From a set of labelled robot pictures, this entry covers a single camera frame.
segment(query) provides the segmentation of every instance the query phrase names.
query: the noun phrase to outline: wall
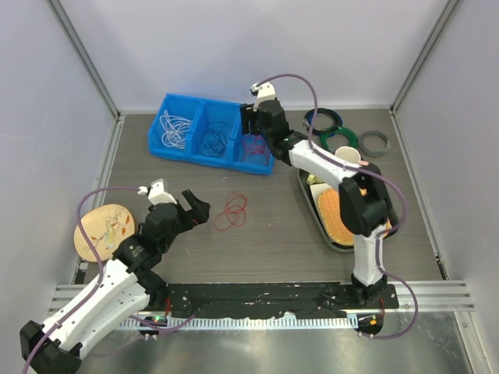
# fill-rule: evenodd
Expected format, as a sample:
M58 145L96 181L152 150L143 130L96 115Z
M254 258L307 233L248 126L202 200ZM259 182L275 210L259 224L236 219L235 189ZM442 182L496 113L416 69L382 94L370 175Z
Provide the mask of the wall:
M445 266L466 280L497 365L499 2L462 2L399 113Z
M96 182L112 118L47 4L0 5L0 372L76 263L75 209Z
M231 101L297 72L335 106L392 104L445 0L62 0L124 110L155 111L166 92ZM310 106L300 83L286 105Z

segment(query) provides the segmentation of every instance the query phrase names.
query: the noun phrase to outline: reflective metal surface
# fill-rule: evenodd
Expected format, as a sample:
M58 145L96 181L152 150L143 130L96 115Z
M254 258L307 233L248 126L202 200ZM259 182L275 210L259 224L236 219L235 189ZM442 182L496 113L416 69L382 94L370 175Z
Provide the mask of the reflective metal surface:
M403 330L411 318L410 312L386 315L382 333ZM136 331L111 333L79 373L472 373L451 312L422 313L410 333L394 340L369 340L352 330L184 331L130 343L137 337ZM117 348L108 357L92 356Z

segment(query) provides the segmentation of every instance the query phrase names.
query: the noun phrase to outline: blue plastic container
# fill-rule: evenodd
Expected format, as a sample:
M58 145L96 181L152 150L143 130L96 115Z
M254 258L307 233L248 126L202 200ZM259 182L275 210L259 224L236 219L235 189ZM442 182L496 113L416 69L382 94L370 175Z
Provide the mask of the blue plastic container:
M188 130L175 134L176 140L182 140L181 147L163 144L165 111L192 121ZM264 140L242 134L237 103L168 94L149 129L148 141L152 155L170 160L262 175L271 174L274 166Z

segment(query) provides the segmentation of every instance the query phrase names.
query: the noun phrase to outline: gray cable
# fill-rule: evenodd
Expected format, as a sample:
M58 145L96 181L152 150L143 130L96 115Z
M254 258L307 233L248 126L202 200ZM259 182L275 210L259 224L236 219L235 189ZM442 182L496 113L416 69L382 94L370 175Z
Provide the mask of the gray cable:
M364 143L365 138L368 136L379 136L384 141L384 149L370 150ZM381 131L370 130L363 132L362 134L359 135L359 148L362 151L362 153L364 153L366 156L381 157L390 150L391 145L390 145L390 140L388 140L388 137L385 134L383 134Z

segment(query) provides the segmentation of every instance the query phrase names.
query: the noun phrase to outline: coiled green cable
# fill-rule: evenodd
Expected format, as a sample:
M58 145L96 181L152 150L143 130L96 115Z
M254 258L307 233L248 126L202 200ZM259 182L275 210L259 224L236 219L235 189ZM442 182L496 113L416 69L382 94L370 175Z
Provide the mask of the coiled green cable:
M334 134L339 134L343 135L348 141L349 141L349 146L352 148L358 148L359 147L359 138L357 137L357 134L355 134L351 129L347 129L346 127L340 127L338 130L334 132ZM321 135L319 136L320 139L320 145L325 149L328 150L331 153L334 153L334 151L331 151L329 148L329 145L327 144L327 138L329 135Z

